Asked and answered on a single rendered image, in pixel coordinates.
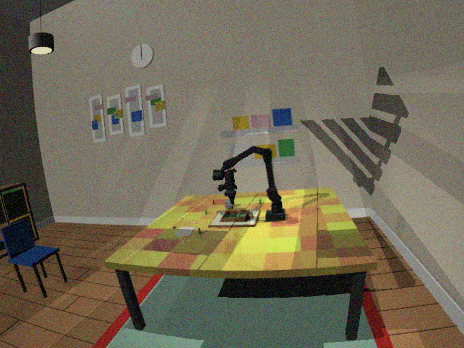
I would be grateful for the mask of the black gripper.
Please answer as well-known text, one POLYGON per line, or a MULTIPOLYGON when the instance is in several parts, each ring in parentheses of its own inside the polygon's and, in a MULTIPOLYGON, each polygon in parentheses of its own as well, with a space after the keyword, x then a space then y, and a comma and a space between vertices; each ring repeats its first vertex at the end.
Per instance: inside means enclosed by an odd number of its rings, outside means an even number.
POLYGON ((234 190, 237 190, 235 180, 225 180, 225 184, 227 184, 228 189, 225 191, 224 196, 228 196, 231 204, 233 204, 236 195, 236 191, 234 190))

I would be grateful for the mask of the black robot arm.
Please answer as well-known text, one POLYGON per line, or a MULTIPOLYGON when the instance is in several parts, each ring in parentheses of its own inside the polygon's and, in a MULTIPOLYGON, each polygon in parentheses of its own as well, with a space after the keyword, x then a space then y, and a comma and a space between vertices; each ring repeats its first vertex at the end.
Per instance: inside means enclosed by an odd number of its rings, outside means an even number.
POLYGON ((274 185, 274 172, 272 166, 272 151, 270 148, 261 148, 256 146, 251 146, 249 149, 245 150, 244 152, 240 153, 239 155, 225 160, 223 162, 223 166, 221 170, 213 170, 213 180, 234 180, 234 168, 232 170, 225 171, 227 169, 232 168, 235 164, 237 164, 240 160, 244 159, 245 157, 249 156, 252 153, 257 153, 263 156, 263 159, 266 164, 267 176, 268 176, 268 183, 269 189, 267 189, 267 194, 269 200, 271 201, 271 211, 272 213, 281 213, 283 212, 282 206, 282 197, 280 197, 277 193, 276 187, 274 185), (225 173, 225 174, 224 174, 225 173))

